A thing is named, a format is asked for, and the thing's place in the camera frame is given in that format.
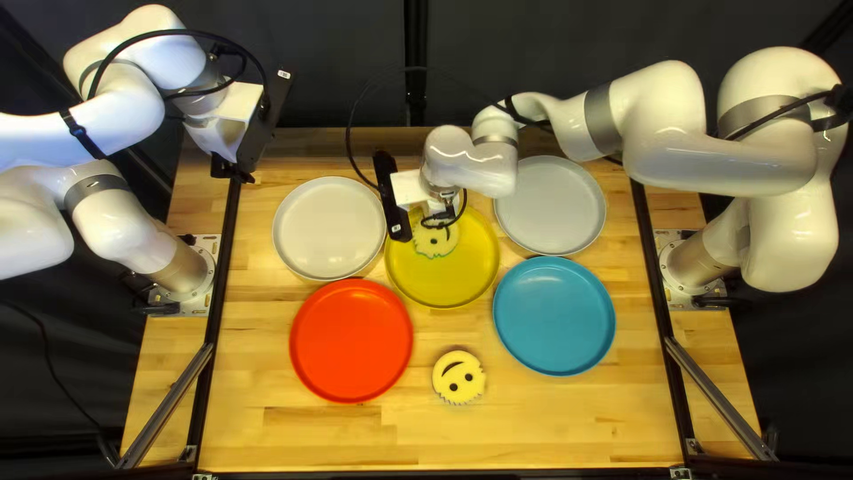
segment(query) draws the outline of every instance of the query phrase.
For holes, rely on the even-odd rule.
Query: gray plate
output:
[[[574,161],[539,155],[519,161],[515,193],[495,199],[501,228],[540,255],[588,247],[604,228],[606,203],[592,175]]]

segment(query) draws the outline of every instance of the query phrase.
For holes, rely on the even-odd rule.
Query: yellow plate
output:
[[[419,208],[409,213],[412,228],[421,221]],[[483,215],[468,207],[456,221],[459,243],[446,256],[429,258],[415,242],[385,243],[388,278],[408,298],[430,308],[456,308],[483,295],[497,277],[497,237]]]

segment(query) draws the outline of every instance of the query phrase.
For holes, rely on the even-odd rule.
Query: blue plate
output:
[[[601,281],[562,257],[522,261],[492,305],[503,346],[523,365],[568,377],[595,366],[613,343],[616,313]]]

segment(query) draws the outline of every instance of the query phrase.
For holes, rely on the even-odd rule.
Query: black cable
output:
[[[351,138],[352,138],[352,133],[351,133],[351,131],[352,131],[352,120],[355,118],[356,108],[358,107],[358,104],[367,95],[368,91],[370,90],[370,87],[376,85],[377,79],[381,75],[388,73],[392,69],[395,70],[395,73],[428,72],[428,71],[441,73],[445,78],[447,78],[450,81],[452,81],[453,83],[461,86],[463,89],[465,89],[469,92],[472,92],[477,97],[483,98],[484,101],[486,103],[488,103],[489,105],[491,105],[492,107],[495,107],[495,108],[501,110],[502,112],[504,112],[505,114],[510,115],[511,117],[513,117],[513,120],[515,120],[519,123],[522,123],[525,126],[535,126],[535,127],[540,128],[546,132],[554,133],[554,130],[551,129],[551,127],[550,127],[550,122],[548,122],[547,120],[539,120],[539,121],[531,120],[531,119],[528,119],[524,116],[521,116],[518,112],[516,112],[515,107],[512,106],[512,96],[510,96],[506,99],[506,102],[508,102],[508,104],[510,105],[510,108],[504,107],[500,103],[491,100],[491,98],[488,95],[486,95],[485,93],[483,93],[482,91],[472,87],[471,85],[466,84],[465,82],[462,82],[461,80],[457,79],[456,77],[454,77],[450,73],[445,72],[441,68],[417,67],[417,66],[415,66],[415,67],[397,67],[397,68],[394,68],[394,66],[385,67],[382,70],[380,70],[378,73],[376,73],[374,76],[370,77],[365,82],[361,93],[359,93],[358,97],[356,98],[356,101],[352,104],[352,108],[350,108],[350,118],[346,122],[346,129],[344,130],[344,144],[346,146],[346,155],[350,159],[350,165],[352,165],[352,169],[356,171],[356,175],[358,175],[358,177],[365,184],[369,185],[370,187],[372,187],[376,191],[379,191],[379,186],[364,176],[364,173],[362,173],[362,171],[358,168],[358,165],[356,165],[356,159],[353,158],[353,156],[352,156],[352,140],[351,140]]]
[[[782,114],[786,114],[786,113],[790,112],[791,110],[794,110],[795,108],[802,107],[803,105],[805,105],[807,103],[813,102],[813,101],[818,100],[820,98],[829,97],[829,94],[831,94],[831,93],[832,92],[829,90],[821,91],[821,92],[809,95],[807,97],[800,98],[796,102],[788,103],[787,105],[782,106],[778,110],[775,110],[774,112],[766,114],[765,116],[761,117],[760,119],[753,121],[752,123],[748,124],[747,126],[744,126],[743,128],[741,128],[735,132],[729,133],[725,137],[725,139],[726,140],[736,140],[738,138],[741,138],[744,135],[746,135],[747,133],[749,133],[749,132],[755,130],[756,128],[764,125],[765,123],[771,121],[772,119],[774,119],[774,118],[776,118]]]
[[[109,442],[107,442],[103,433],[103,427],[97,420],[95,420],[91,415],[89,415],[88,412],[86,412],[86,409],[83,408],[82,405],[80,405],[80,403],[77,401],[77,399],[74,398],[73,395],[71,395],[71,392],[68,391],[68,388],[66,388],[65,384],[59,379],[59,376],[56,375],[56,369],[54,368],[53,360],[50,358],[50,343],[48,341],[48,332],[47,329],[44,327],[44,323],[32,313],[27,312],[25,309],[18,307],[14,303],[10,303],[5,300],[0,300],[0,304],[5,305],[7,308],[15,310],[21,316],[31,320],[34,324],[38,326],[38,331],[42,336],[42,344],[44,346],[44,363],[47,364],[50,376],[53,378],[53,381],[54,383],[56,383],[56,386],[58,386],[60,390],[62,390],[62,393],[65,394],[65,397],[67,397],[68,400],[71,401],[71,403],[78,409],[78,411],[80,411],[80,413],[84,417],[86,417],[87,420],[89,420],[89,423],[91,423],[92,426],[97,429],[96,441],[98,449],[101,450],[101,453],[107,460],[107,463],[109,463],[110,465],[114,465],[115,462],[118,461],[118,454],[117,452],[115,452],[115,448],[113,448],[113,446],[110,445]]]
[[[752,302],[744,298],[732,296],[695,296],[693,304],[696,307],[751,307]]]
[[[459,207],[459,214],[456,217],[454,217],[453,220],[451,220],[447,223],[442,223],[442,224],[437,224],[437,225],[428,225],[427,221],[429,221],[429,220],[442,220],[439,218],[439,216],[444,214],[444,213],[440,212],[440,213],[432,214],[428,217],[422,218],[421,219],[421,226],[424,228],[433,228],[435,230],[447,228],[447,227],[455,224],[459,220],[459,218],[462,216],[462,214],[465,213],[465,207],[467,207],[467,205],[468,205],[468,189],[462,189],[462,205]]]
[[[99,424],[97,420],[93,419],[92,416],[86,412],[86,410],[83,408],[83,406],[81,406],[79,404],[79,402],[77,402],[77,400],[74,399],[74,397],[71,395],[71,392],[68,391],[68,389],[65,387],[65,384],[63,384],[62,381],[59,379],[59,377],[56,375],[56,370],[54,370],[54,366],[53,366],[53,360],[50,359],[50,344],[48,342],[48,332],[44,328],[44,323],[42,323],[42,321],[39,320],[32,313],[27,312],[26,310],[24,310],[21,307],[18,307],[14,303],[9,303],[8,301],[5,301],[5,300],[0,300],[0,303],[2,303],[3,305],[5,305],[8,308],[11,308],[12,310],[15,310],[17,313],[20,313],[21,315],[23,315],[24,317],[26,317],[27,319],[31,320],[33,323],[38,325],[38,330],[42,335],[42,342],[44,343],[44,362],[47,363],[48,370],[50,371],[50,376],[53,377],[54,382],[56,382],[56,385],[62,390],[62,393],[64,393],[65,396],[68,397],[68,400],[70,400],[71,403],[73,403],[74,406],[80,411],[80,413],[82,413],[83,416],[86,417],[87,420],[89,420],[89,423],[91,423],[93,426],[95,426],[95,428],[97,428],[98,431],[103,430],[103,427],[101,427],[101,424]]]
[[[135,37],[128,38],[124,42],[120,43],[117,47],[112,49],[107,56],[101,61],[101,65],[98,66],[98,69],[95,71],[95,76],[92,78],[92,85],[89,87],[89,95],[86,96],[86,100],[92,99],[97,93],[98,85],[101,83],[101,78],[103,77],[104,72],[107,70],[109,64],[115,60],[115,58],[122,52],[122,50],[130,47],[133,44],[142,42],[143,40],[148,40],[149,38],[156,37],[170,37],[176,35],[183,35],[187,37],[195,37],[195,38],[207,38],[208,40],[213,40],[215,42],[219,42],[221,44],[227,44],[233,47],[237,53],[245,56],[252,64],[254,64],[255,68],[258,70],[258,74],[261,76],[261,83],[264,85],[264,95],[269,94],[270,89],[268,88],[266,72],[264,71],[264,67],[261,65],[261,62],[252,55],[252,52],[244,49],[238,43],[228,38],[217,35],[216,33],[209,32],[201,32],[198,30],[187,30],[182,28],[176,28],[171,30],[157,30],[154,32],[145,32]]]
[[[231,84],[236,82],[243,75],[243,73],[246,71],[246,63],[247,63],[246,56],[240,55],[240,58],[241,58],[240,70],[238,70],[237,73],[235,73],[230,79],[225,80],[222,84],[217,85],[217,86],[212,87],[212,88],[204,89],[204,90],[175,92],[175,93],[172,93],[171,95],[167,95],[167,96],[163,97],[163,101],[168,102],[170,100],[174,100],[176,98],[181,98],[181,97],[200,97],[202,95],[210,95],[211,93],[216,93],[220,90],[225,90],[226,88],[231,86]]]

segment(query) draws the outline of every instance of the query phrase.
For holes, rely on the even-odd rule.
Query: white plate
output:
[[[589,246],[604,228],[601,187],[577,163],[551,155],[519,162],[511,196],[495,199],[501,228],[540,255],[569,255]]]
[[[367,186],[343,177],[305,182],[281,202],[272,242],[285,265],[311,280],[349,277],[385,241],[382,204]]]

